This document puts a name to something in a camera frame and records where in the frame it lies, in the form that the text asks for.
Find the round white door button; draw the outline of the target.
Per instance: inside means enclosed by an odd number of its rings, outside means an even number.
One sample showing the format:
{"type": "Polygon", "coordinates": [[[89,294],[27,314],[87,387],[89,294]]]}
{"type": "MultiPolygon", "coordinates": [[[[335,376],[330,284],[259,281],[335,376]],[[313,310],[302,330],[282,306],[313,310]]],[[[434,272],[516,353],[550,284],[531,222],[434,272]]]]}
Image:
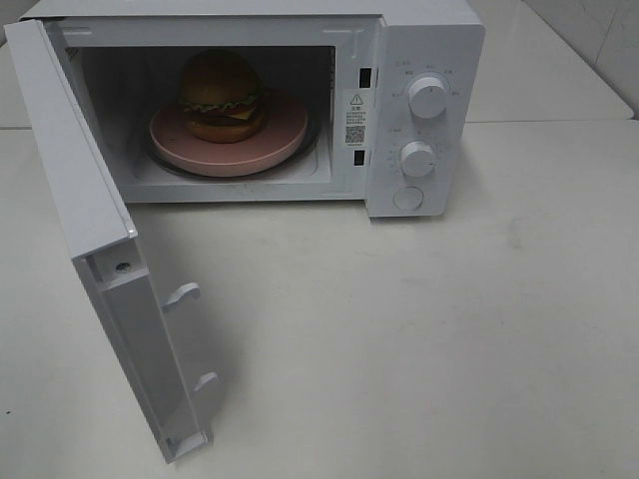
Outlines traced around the round white door button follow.
{"type": "Polygon", "coordinates": [[[405,187],[393,196],[394,205],[402,211],[416,211],[423,202],[423,191],[416,187],[405,187]]]}

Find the pink round plate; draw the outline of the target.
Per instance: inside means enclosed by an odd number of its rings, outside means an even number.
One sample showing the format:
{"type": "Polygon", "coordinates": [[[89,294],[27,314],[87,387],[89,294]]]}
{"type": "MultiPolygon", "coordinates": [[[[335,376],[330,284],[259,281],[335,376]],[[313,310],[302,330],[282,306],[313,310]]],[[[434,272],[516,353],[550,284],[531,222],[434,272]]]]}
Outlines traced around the pink round plate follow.
{"type": "Polygon", "coordinates": [[[149,124],[157,155],[170,165],[206,177],[260,173],[292,156],[303,142],[309,113],[296,97],[275,92],[267,100],[266,123],[252,136],[230,144],[200,139],[187,129],[178,106],[163,107],[149,124]]]}

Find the toy hamburger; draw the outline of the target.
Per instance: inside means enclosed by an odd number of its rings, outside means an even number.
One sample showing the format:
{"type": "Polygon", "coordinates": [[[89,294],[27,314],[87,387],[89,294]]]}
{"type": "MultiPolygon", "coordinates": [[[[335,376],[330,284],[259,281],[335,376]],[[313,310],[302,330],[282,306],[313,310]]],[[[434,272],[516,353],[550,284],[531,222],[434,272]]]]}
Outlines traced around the toy hamburger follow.
{"type": "Polygon", "coordinates": [[[258,73],[230,51],[201,52],[181,71],[179,104],[187,130],[201,140],[231,144],[256,134],[268,115],[264,96],[258,73]]]}

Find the glass microwave turntable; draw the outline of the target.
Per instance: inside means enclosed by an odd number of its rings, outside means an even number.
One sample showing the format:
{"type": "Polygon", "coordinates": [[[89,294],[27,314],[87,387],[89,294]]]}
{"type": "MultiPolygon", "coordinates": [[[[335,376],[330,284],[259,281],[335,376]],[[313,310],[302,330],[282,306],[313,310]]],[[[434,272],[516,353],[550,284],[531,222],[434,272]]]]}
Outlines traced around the glass microwave turntable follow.
{"type": "Polygon", "coordinates": [[[277,166],[274,166],[270,169],[262,171],[260,173],[241,176],[241,177],[230,177],[230,178],[221,178],[221,177],[206,177],[201,175],[196,175],[193,173],[186,172],[179,168],[176,168],[169,163],[162,160],[156,153],[152,139],[150,137],[150,157],[160,165],[161,168],[175,174],[178,176],[182,176],[184,178],[189,179],[201,179],[201,180],[216,180],[216,181],[230,181],[230,180],[238,180],[244,181],[249,179],[261,179],[261,178],[287,178],[289,176],[294,176],[296,174],[300,174],[302,176],[309,176],[313,174],[318,168],[318,160],[316,159],[315,148],[318,141],[318,135],[320,133],[319,127],[313,123],[309,122],[309,126],[307,132],[304,136],[303,142],[300,147],[296,150],[296,152],[284,160],[277,166]]]}

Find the lower white control knob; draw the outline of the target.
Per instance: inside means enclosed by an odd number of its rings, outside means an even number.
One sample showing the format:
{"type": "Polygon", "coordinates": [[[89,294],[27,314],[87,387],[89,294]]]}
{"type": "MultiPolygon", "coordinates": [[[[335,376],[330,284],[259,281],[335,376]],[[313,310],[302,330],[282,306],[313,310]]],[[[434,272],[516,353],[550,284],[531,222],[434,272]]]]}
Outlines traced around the lower white control knob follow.
{"type": "Polygon", "coordinates": [[[401,149],[399,162],[405,176],[421,178],[434,170],[435,153],[431,145],[422,141],[414,141],[401,149]]]}

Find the white control knob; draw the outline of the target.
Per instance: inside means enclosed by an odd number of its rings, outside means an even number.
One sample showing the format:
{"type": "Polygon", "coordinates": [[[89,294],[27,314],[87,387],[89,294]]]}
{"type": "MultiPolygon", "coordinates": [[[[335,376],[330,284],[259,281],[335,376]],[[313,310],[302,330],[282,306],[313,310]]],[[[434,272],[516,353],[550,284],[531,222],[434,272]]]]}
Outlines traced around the white control knob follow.
{"type": "Polygon", "coordinates": [[[435,153],[431,145],[422,141],[414,141],[401,149],[399,162],[405,176],[421,178],[434,170],[435,153]]]}
{"type": "Polygon", "coordinates": [[[407,89],[411,112],[418,118],[431,119],[447,107],[449,87],[437,73],[424,73],[411,81],[407,89]]]}

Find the warning label sticker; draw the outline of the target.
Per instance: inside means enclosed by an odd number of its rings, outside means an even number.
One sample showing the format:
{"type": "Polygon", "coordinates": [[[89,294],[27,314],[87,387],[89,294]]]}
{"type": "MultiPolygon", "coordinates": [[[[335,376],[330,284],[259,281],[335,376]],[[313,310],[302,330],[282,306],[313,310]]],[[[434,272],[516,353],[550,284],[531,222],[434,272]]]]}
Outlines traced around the warning label sticker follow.
{"type": "Polygon", "coordinates": [[[365,147],[368,140],[370,92],[347,89],[342,92],[342,139],[347,147],[365,147]]]}

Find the white microwave oven body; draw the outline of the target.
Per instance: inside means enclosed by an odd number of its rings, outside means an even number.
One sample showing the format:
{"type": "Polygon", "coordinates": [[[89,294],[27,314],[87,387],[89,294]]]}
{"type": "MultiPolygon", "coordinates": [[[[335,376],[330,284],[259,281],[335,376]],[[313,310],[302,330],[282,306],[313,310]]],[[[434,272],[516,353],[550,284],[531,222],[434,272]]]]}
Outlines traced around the white microwave oven body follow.
{"type": "Polygon", "coordinates": [[[463,1],[40,1],[24,20],[59,27],[68,54],[79,58],[125,206],[362,200],[374,218],[444,212],[485,34],[463,1]],[[319,127],[313,174],[206,181],[150,157],[152,117],[181,108],[181,71],[208,50],[248,61],[265,106],[275,92],[302,101],[319,127]],[[407,96],[424,73],[449,87],[446,109],[427,120],[411,112],[407,96]],[[365,147],[342,139],[347,89],[370,92],[365,147]],[[421,178],[400,168],[401,149],[414,141],[435,153],[434,170],[421,178]],[[405,187],[423,191],[418,210],[394,205],[405,187]]]}

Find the upper white control knob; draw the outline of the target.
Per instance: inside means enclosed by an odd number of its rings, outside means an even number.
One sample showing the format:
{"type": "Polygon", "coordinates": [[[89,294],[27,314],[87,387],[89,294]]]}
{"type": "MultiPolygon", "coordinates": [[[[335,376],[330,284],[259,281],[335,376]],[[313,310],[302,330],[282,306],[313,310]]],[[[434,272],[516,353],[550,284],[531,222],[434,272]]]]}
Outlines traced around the upper white control knob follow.
{"type": "Polygon", "coordinates": [[[411,81],[407,89],[411,112],[418,118],[431,119],[447,107],[449,87],[437,73],[424,73],[411,81]]]}

